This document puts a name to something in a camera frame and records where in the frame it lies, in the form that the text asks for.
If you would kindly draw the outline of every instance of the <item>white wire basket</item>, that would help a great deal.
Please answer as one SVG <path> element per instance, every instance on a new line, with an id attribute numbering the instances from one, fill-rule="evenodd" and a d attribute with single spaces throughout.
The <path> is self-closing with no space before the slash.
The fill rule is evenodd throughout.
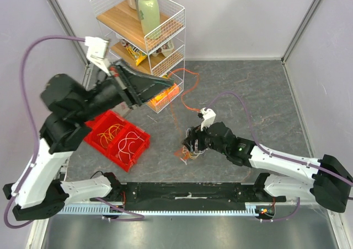
<path id="1" fill-rule="evenodd" d="M 185 8 L 171 0 L 157 1 L 161 24 L 147 35 L 142 32 L 137 11 L 129 7 L 127 0 L 90 0 L 90 3 L 102 35 L 111 38 L 109 60 L 114 60 L 115 57 L 123 58 L 141 72 L 162 77 L 182 61 L 184 61 L 185 67 Z M 180 39 L 178 35 L 181 31 L 184 31 L 183 39 Z M 115 34 L 146 53 L 148 56 L 146 60 L 136 66 L 134 60 L 126 55 L 124 48 L 117 45 Z M 157 58 L 152 56 L 153 52 L 171 39 L 176 40 L 174 41 L 175 49 L 168 57 L 164 58 L 162 54 L 159 54 Z M 171 74 L 170 79 L 176 85 L 173 90 L 160 101 L 153 102 L 151 100 L 148 103 L 148 106 L 156 113 L 159 113 L 184 91 L 184 75 L 181 79 L 177 75 Z"/>
<path id="2" fill-rule="evenodd" d="M 94 15 L 102 24 L 144 53 L 150 54 L 185 28 L 183 6 L 171 0 L 157 1 L 161 24 L 147 35 L 143 34 L 137 12 L 129 7 L 127 0 L 90 0 L 90 3 Z"/>
<path id="3" fill-rule="evenodd" d="M 169 91 L 168 95 L 154 103 L 153 100 L 149 101 L 147 105 L 153 109 L 156 113 L 160 113 L 162 109 L 168 106 L 178 95 L 184 91 L 184 80 L 178 77 L 176 74 L 171 73 L 169 79 L 174 81 L 175 87 Z"/>

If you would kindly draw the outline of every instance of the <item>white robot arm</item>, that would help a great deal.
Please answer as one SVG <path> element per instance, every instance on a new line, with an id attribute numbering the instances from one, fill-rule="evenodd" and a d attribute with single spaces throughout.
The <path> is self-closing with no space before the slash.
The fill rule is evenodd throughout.
<path id="1" fill-rule="evenodd" d="M 105 59 L 108 46 L 105 40 L 88 37 L 86 45 L 89 46 L 87 58 L 108 77 L 92 90 L 85 90 L 65 74 L 54 76 L 46 85 L 41 98 L 52 114 L 40 130 L 36 160 L 29 161 L 25 170 L 30 167 L 29 173 L 24 172 L 16 183 L 6 184 L 3 188 L 6 197 L 15 201 L 13 213 L 16 220 L 49 218 L 65 205 L 85 199 L 105 197 L 116 200 L 121 193 L 121 184 L 113 173 L 78 182 L 63 182 L 53 178 L 90 132 L 90 128 L 84 124 L 86 121 L 123 101 L 134 109 L 165 88 L 173 86 L 172 81 L 142 74 L 122 60 L 109 65 Z M 225 155 L 235 165 L 267 169 L 280 174 L 260 174 L 255 183 L 260 185 L 260 189 L 255 190 L 257 199 L 278 196 L 315 199 L 328 209 L 344 212 L 350 185 L 310 167 L 324 167 L 352 182 L 352 177 L 336 158 L 325 155 L 319 160 L 280 153 L 236 137 L 223 122 L 214 123 L 216 114 L 211 109 L 202 109 L 200 116 L 204 119 L 202 124 L 191 128 L 183 141 L 188 151 L 210 148 Z M 301 160 L 308 165 L 296 164 L 277 156 Z M 23 184 L 16 193 L 20 181 Z"/>

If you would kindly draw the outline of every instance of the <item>orange cable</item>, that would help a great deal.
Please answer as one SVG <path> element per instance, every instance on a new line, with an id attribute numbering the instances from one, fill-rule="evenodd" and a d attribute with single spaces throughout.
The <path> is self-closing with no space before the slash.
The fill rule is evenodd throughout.
<path id="1" fill-rule="evenodd" d="M 100 145 L 103 147 L 103 148 L 108 148 L 108 145 L 110 142 L 113 141 L 113 139 L 116 137 L 116 134 L 117 134 L 117 131 L 119 129 L 121 129 L 122 125 L 120 124 L 114 124 L 112 126 L 110 126 L 108 129 L 105 130 L 105 132 L 103 133 L 98 133 L 97 136 L 99 137 L 100 136 Z M 105 139 L 105 142 L 106 142 L 106 146 L 103 145 L 103 142 L 102 142 L 102 139 Z"/>
<path id="2" fill-rule="evenodd" d="M 178 72 L 178 71 L 181 71 L 181 70 L 185 70 L 185 71 L 187 71 L 188 73 L 197 76 L 197 80 L 196 80 L 196 83 L 194 84 L 194 86 L 193 86 L 192 88 L 190 88 L 189 90 L 187 90 L 187 91 L 185 91 L 185 92 L 182 93 L 182 95 L 181 95 L 181 101 L 182 101 L 183 105 L 184 105 L 188 110 L 200 112 L 199 109 L 196 109 L 196 108 L 194 108 L 194 107 L 188 107 L 188 106 L 185 104 L 185 102 L 184 102 L 184 96 L 185 96 L 186 94 L 188 94 L 189 92 L 193 91 L 193 90 L 197 87 L 197 85 L 199 84 L 200 74 L 199 74 L 199 73 L 192 72 L 192 71 L 187 70 L 187 69 L 185 69 L 185 68 L 178 68 L 178 69 L 172 71 L 172 73 L 174 74 L 174 73 L 176 73 L 176 72 Z"/>
<path id="3" fill-rule="evenodd" d="M 184 96 L 185 96 L 186 94 L 188 94 L 189 92 L 193 91 L 193 90 L 197 87 L 197 85 L 199 84 L 200 74 L 195 73 L 195 72 L 192 72 L 192 71 L 187 70 L 187 69 L 185 69 L 185 68 L 178 68 L 178 69 L 176 69 L 176 70 L 173 70 L 172 73 L 174 74 L 174 73 L 176 73 L 176 72 L 178 72 L 178 71 L 181 71 L 181 70 L 185 70 L 185 71 L 187 71 L 188 73 L 197 76 L 197 80 L 196 80 L 196 83 L 194 84 L 194 86 L 193 86 L 192 88 L 188 89 L 187 91 L 185 91 L 185 92 L 182 93 L 182 95 L 181 95 L 181 102 L 183 103 L 183 105 L 184 105 L 188 110 L 200 112 L 199 109 L 196 109 L 196 108 L 193 108 L 193 107 L 189 107 L 188 105 L 186 105 L 186 104 L 185 104 L 185 101 L 184 101 Z M 183 132 L 181 131 L 181 129 L 180 129 L 179 126 L 178 126 L 178 120 L 177 120 L 177 118 L 176 118 L 176 116 L 175 116 L 175 113 L 174 113 L 174 110 L 173 110 L 173 105 L 172 105 L 173 103 L 170 101 L 170 99 L 169 99 L 169 102 L 170 102 L 170 110 L 171 110 L 171 112 L 172 112 L 172 116 L 173 116 L 173 119 L 174 119 L 174 124 L 175 124 L 176 128 L 179 130 L 180 137 L 183 138 Z M 176 152 L 174 153 L 174 155 L 177 156 L 177 157 L 179 157 L 179 158 L 181 158 L 181 159 L 183 159 L 184 161 L 186 161 L 187 159 L 190 158 L 190 155 L 191 155 L 191 154 L 190 154 L 190 152 L 183 153 L 183 147 L 181 147 L 178 151 L 176 151 Z"/>

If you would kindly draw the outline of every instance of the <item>cable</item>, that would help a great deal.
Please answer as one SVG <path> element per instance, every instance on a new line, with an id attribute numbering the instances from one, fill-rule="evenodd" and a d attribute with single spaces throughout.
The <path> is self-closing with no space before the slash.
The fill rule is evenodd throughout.
<path id="1" fill-rule="evenodd" d="M 129 218 L 129 219 L 110 219 L 112 221 L 138 221 L 138 220 L 143 220 L 145 218 L 145 216 L 142 215 L 142 214 L 138 214 L 138 213 L 134 213 L 134 212 L 128 212 L 127 210 L 118 208 L 118 207 L 110 204 L 109 202 L 105 201 L 102 198 L 95 198 L 95 199 L 99 200 L 100 202 L 103 202 L 104 204 L 108 205 L 110 208 L 112 208 L 114 210 L 118 210 L 118 211 L 120 211 L 122 213 L 126 213 L 126 214 L 129 214 L 129 215 L 137 217 L 137 218 Z"/>
<path id="2" fill-rule="evenodd" d="M 272 200 L 273 200 L 273 202 L 272 202 L 271 208 L 275 208 L 275 206 L 276 206 L 276 198 L 272 197 Z"/>
<path id="3" fill-rule="evenodd" d="M 92 179 L 96 174 L 101 173 L 102 175 L 104 174 L 102 171 L 98 170 L 96 173 L 94 173 L 89 179 Z"/>
<path id="4" fill-rule="evenodd" d="M 181 131 L 181 129 L 179 128 L 179 125 L 178 125 L 178 120 L 177 120 L 177 117 L 175 116 L 175 113 L 174 113 L 174 110 L 173 110 L 173 103 L 170 101 L 170 111 L 172 113 L 172 117 L 173 117 L 173 120 L 174 120 L 174 125 L 176 126 L 177 130 L 179 131 L 180 133 L 180 137 L 181 139 L 183 138 L 183 132 Z"/>
<path id="5" fill-rule="evenodd" d="M 278 218 L 278 219 L 270 219 L 270 220 L 263 220 L 263 219 L 261 219 L 260 222 L 261 222 L 261 223 L 273 223 L 273 222 L 276 222 L 276 221 L 288 220 L 288 219 L 290 219 L 290 218 L 293 218 L 294 215 L 297 214 L 297 212 L 298 212 L 298 210 L 299 210 L 299 207 L 300 207 L 300 198 L 298 198 L 297 206 L 296 206 L 295 210 L 294 210 L 291 214 L 289 214 L 288 216 L 282 217 L 282 218 Z"/>
<path id="6" fill-rule="evenodd" d="M 34 165 L 37 157 L 38 157 L 38 152 L 39 152 L 39 136 L 38 136 L 38 131 L 37 131 L 37 127 L 35 125 L 34 122 L 34 118 L 29 106 L 29 102 L 28 102 L 28 97 L 27 97 L 27 93 L 26 93 L 26 89 L 25 89 L 25 83 L 24 83 L 24 68 L 25 68 L 25 64 L 26 61 L 28 59 L 29 53 L 31 52 L 31 50 L 39 43 L 41 43 L 42 41 L 46 41 L 46 40 L 51 40 L 51 39 L 63 39 L 63 40 L 72 40 L 72 41 L 84 41 L 84 38 L 78 38 L 78 37 L 71 37 L 71 36 L 61 36 L 61 35 L 49 35 L 49 36 L 45 36 L 42 38 L 37 39 L 36 41 L 34 41 L 25 51 L 22 60 L 21 60 L 21 65 L 20 65 L 20 72 L 19 72 L 19 80 L 20 80 L 20 90 L 21 90 L 21 96 L 24 102 L 24 107 L 25 107 L 25 112 L 26 115 L 29 119 L 30 122 L 30 126 L 32 129 L 32 133 L 33 133 L 33 139 L 34 139 L 34 149 L 33 149 L 33 157 L 30 161 L 30 165 L 28 166 L 28 168 L 24 171 L 23 176 L 21 177 L 20 181 L 18 182 L 18 185 L 14 191 L 14 195 L 11 197 L 11 199 L 9 200 L 6 208 L 5 208 L 5 212 L 4 212 L 4 222 L 5 225 L 11 229 L 19 229 L 22 228 L 24 226 L 29 225 L 30 223 L 32 223 L 32 220 L 27 221 L 24 224 L 21 225 L 12 225 L 9 220 L 8 220 L 8 213 L 10 211 L 11 205 L 14 202 L 16 195 L 19 193 L 23 183 L 25 182 L 25 180 L 27 179 L 29 173 L 32 170 L 32 166 Z"/>
<path id="7" fill-rule="evenodd" d="M 136 135 L 137 138 L 128 138 L 128 136 L 129 136 L 130 133 L 133 133 L 134 135 Z M 141 136 L 141 135 L 137 135 L 137 133 L 135 133 L 135 132 L 128 132 L 127 135 L 126 135 L 126 137 L 123 138 L 121 141 L 119 141 L 119 143 L 117 144 L 117 147 L 118 147 L 118 149 L 119 149 L 119 152 L 118 152 L 117 155 L 118 155 L 118 157 L 119 157 L 120 160 L 122 160 L 122 158 L 120 157 L 120 153 L 128 154 L 128 155 L 129 155 L 129 159 L 131 159 L 131 155 L 130 155 L 130 151 L 129 151 L 129 146 L 127 147 L 127 150 L 129 151 L 129 153 L 127 153 L 127 152 L 125 152 L 125 151 L 123 151 L 123 150 L 125 149 L 125 146 L 126 146 L 126 144 L 127 144 L 127 140 L 138 140 L 138 139 L 140 139 L 140 140 L 143 141 L 143 139 L 140 138 L 140 136 Z M 125 140 L 125 144 L 124 144 L 124 146 L 123 146 L 122 148 L 120 148 L 120 143 L 121 143 L 123 140 Z"/>
<path id="8" fill-rule="evenodd" d="M 279 155 L 279 154 L 274 154 L 274 153 L 271 153 L 269 151 L 267 151 L 259 142 L 257 136 L 256 136 L 256 133 L 254 131 L 254 127 L 253 127 L 253 124 L 252 124 L 252 119 L 251 119 L 251 115 L 250 115 L 250 111 L 248 110 L 244 100 L 238 95 L 236 94 L 235 92 L 232 92 L 232 91 L 225 91 L 225 92 L 222 92 L 220 93 L 218 96 L 216 96 L 210 103 L 209 105 L 206 107 L 207 109 L 209 109 L 221 96 L 223 95 L 226 95 L 226 94 L 229 94 L 229 95 L 233 95 L 235 96 L 239 101 L 240 103 L 242 104 L 243 108 L 244 108 L 244 111 L 245 111 L 245 114 L 247 116 L 247 119 L 248 119 L 248 123 L 249 123 L 249 129 L 250 129 L 250 132 L 252 134 L 252 137 L 254 139 L 254 142 L 255 144 L 266 154 L 268 155 L 271 155 L 271 156 L 274 156 L 274 157 L 277 157 L 277 158 L 280 158 L 280 159 L 283 159 L 283 160 L 286 160 L 286 161 L 290 161 L 290 162 L 293 162 L 293 163 L 296 163 L 296 164 L 300 164 L 300 165 L 305 165 L 305 166 L 309 166 L 309 167 L 312 167 L 312 168 L 315 168 L 315 169 L 318 169 L 322 172 L 325 172 L 331 176 L 334 176 L 336 178 L 338 178 L 339 180 L 342 180 L 343 182 L 345 182 L 346 184 L 348 184 L 349 186 L 353 186 L 353 182 L 349 181 L 348 179 L 326 169 L 326 168 L 323 168 L 323 167 L 320 167 L 318 165 L 315 165 L 315 164 L 311 164 L 311 163 L 307 163 L 305 161 L 300 161 L 300 160 L 296 160 L 296 159 L 293 159 L 293 158 L 289 158 L 289 157 L 286 157 L 286 156 L 282 156 L 282 155 Z"/>
<path id="9" fill-rule="evenodd" d="M 194 107 L 188 107 L 188 106 L 185 104 L 185 102 L 184 102 L 184 96 L 185 96 L 187 93 L 193 91 L 193 90 L 197 87 L 197 85 L 199 84 L 199 80 L 200 80 L 199 77 L 200 77 L 200 74 L 195 73 L 195 72 L 192 72 L 192 71 L 187 70 L 187 69 L 185 69 L 185 68 L 178 68 L 178 69 L 176 69 L 176 70 L 173 70 L 172 73 L 174 74 L 174 73 L 176 73 L 176 72 L 178 72 L 178 71 L 181 71 L 181 70 L 185 70 L 185 71 L 187 71 L 188 73 L 197 76 L 197 80 L 196 80 L 196 83 L 194 84 L 194 86 L 193 86 L 192 88 L 190 88 L 189 90 L 187 90 L 187 91 L 185 91 L 185 92 L 182 93 L 182 95 L 181 95 L 181 101 L 182 101 L 183 105 L 184 105 L 188 110 L 200 112 L 199 109 L 195 109 Z"/>

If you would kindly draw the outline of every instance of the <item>white wall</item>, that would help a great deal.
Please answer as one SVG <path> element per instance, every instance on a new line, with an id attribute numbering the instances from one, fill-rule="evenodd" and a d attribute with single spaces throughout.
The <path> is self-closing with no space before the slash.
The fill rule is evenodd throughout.
<path id="1" fill-rule="evenodd" d="M 316 157 L 353 175 L 353 0 L 323 0 L 287 67 Z M 353 230 L 353 202 L 345 215 Z"/>
<path id="2" fill-rule="evenodd" d="M 15 182 L 33 151 L 32 133 L 24 115 L 19 91 L 19 63 L 24 50 L 39 37 L 64 35 L 59 22 L 45 0 L 0 0 L 0 186 Z M 38 129 L 47 116 L 39 99 L 45 83 L 57 73 L 82 78 L 83 64 L 73 46 L 54 40 L 39 45 L 26 67 L 26 87 Z M 0 193 L 0 247 L 24 248 L 29 227 L 8 229 L 2 220 L 7 204 Z"/>
<path id="3" fill-rule="evenodd" d="M 89 0 L 58 0 L 78 36 L 99 35 Z M 174 0 L 186 8 L 187 58 L 281 57 L 312 0 Z"/>

